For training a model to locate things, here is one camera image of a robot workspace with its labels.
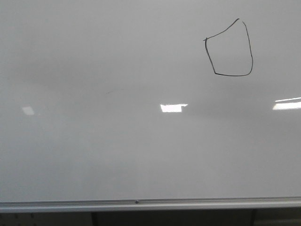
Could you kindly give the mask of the white whiteboard with aluminium frame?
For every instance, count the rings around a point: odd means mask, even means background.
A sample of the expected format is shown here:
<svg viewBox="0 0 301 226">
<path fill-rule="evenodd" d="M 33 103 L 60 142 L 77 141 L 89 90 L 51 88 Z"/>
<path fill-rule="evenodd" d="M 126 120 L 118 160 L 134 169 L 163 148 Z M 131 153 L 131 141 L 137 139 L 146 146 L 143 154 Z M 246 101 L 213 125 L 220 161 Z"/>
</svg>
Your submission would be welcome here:
<svg viewBox="0 0 301 226">
<path fill-rule="evenodd" d="M 300 205 L 300 1 L 1 1 L 2 213 Z"/>
</svg>

